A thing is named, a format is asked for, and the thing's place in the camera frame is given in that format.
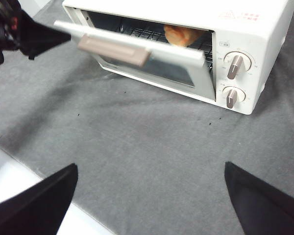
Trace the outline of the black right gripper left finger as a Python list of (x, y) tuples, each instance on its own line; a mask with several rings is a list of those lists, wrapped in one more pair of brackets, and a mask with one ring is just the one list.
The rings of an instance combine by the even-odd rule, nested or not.
[(70, 164), (0, 203), (0, 235), (55, 235), (73, 199), (78, 168)]

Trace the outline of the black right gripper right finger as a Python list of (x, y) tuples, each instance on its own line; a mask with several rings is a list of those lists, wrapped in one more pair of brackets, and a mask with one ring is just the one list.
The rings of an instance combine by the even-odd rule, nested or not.
[(232, 162), (224, 178), (246, 235), (294, 235), (294, 198)]

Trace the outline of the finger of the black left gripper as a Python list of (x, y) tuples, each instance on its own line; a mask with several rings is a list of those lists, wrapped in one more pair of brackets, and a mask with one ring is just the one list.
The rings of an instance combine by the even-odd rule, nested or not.
[(20, 21), (19, 50), (30, 60), (36, 56), (71, 40), (71, 35), (34, 21), (22, 12)]

